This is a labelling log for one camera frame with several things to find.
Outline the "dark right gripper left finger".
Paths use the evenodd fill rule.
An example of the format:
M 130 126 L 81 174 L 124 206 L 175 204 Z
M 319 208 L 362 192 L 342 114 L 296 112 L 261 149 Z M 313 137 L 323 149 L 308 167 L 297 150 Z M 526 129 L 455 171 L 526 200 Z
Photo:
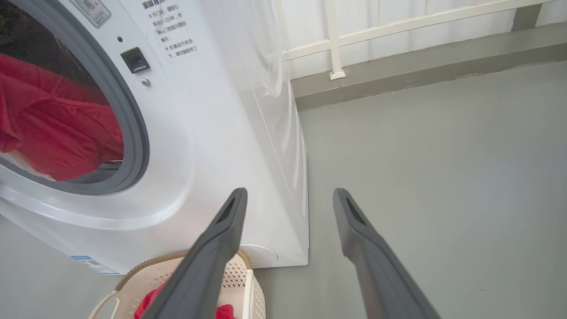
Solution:
M 245 188 L 231 192 L 144 312 L 144 319 L 214 319 L 225 265 L 240 245 L 247 199 Z

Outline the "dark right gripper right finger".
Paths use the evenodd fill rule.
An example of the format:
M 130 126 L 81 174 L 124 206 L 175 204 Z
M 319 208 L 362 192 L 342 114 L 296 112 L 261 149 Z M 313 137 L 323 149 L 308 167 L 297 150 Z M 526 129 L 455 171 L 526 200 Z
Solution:
M 356 267 L 367 318 L 439 318 L 423 291 L 346 189 L 334 190 L 333 208 L 342 252 Z

